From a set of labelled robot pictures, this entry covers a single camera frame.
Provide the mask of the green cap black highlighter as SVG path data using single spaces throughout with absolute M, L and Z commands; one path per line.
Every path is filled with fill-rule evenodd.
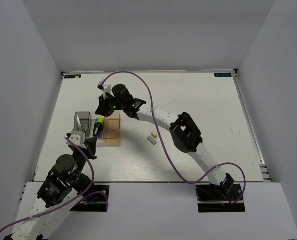
M 97 136 L 99 134 L 99 131 L 101 130 L 101 126 L 102 126 L 101 123 L 98 120 L 96 120 L 94 124 L 94 129 L 93 129 L 94 136 Z

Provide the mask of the yellow cap black highlighter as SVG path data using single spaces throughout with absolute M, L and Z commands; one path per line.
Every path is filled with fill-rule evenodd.
M 97 118 L 94 125 L 94 136 L 98 137 L 104 129 L 104 117 Z

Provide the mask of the white eraser block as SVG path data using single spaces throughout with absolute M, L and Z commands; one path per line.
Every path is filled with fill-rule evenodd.
M 155 138 L 152 137 L 151 135 L 149 135 L 149 136 L 147 137 L 147 140 L 148 140 L 152 145 L 154 145 L 154 146 L 157 144 L 157 141 L 156 141 Z

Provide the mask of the yellow eraser block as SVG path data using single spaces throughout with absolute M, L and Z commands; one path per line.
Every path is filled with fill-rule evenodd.
M 154 131 L 151 132 L 151 136 L 155 139 L 158 137 L 158 135 Z

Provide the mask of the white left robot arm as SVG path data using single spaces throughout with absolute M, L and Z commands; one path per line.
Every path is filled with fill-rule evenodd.
M 72 136 L 67 138 L 72 154 L 61 155 L 56 160 L 37 192 L 30 215 L 2 228 L 4 231 L 20 224 L 19 229 L 5 239 L 47 240 L 71 208 L 94 195 L 95 171 L 92 168 L 91 176 L 87 176 L 83 169 L 96 158 L 97 140 L 92 137 L 79 144 Z

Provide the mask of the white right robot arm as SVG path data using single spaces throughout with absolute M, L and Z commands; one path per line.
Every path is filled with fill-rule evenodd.
M 99 97 L 99 106 L 95 113 L 104 117 L 115 111 L 123 111 L 129 118 L 154 124 L 167 130 L 175 147 L 182 153 L 191 156 L 205 172 L 213 194 L 219 200 L 227 199 L 233 192 L 234 179 L 214 160 L 204 145 L 202 133 L 191 116 L 183 112 L 180 115 L 154 109 L 147 102 L 134 98 L 123 84 L 99 83 L 103 91 Z

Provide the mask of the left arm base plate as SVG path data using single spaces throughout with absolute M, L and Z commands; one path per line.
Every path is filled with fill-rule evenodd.
M 109 194 L 110 185 L 93 184 L 90 190 L 83 195 L 83 199 L 70 209 L 70 212 L 106 213 Z

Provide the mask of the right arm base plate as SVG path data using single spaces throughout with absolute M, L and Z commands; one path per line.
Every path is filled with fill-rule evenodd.
M 220 192 L 218 193 L 217 189 L 211 184 L 196 185 L 195 191 L 199 213 L 246 212 L 243 197 L 241 197 L 238 203 L 234 204 L 242 193 L 240 184 L 234 184 L 226 196 L 220 195 Z

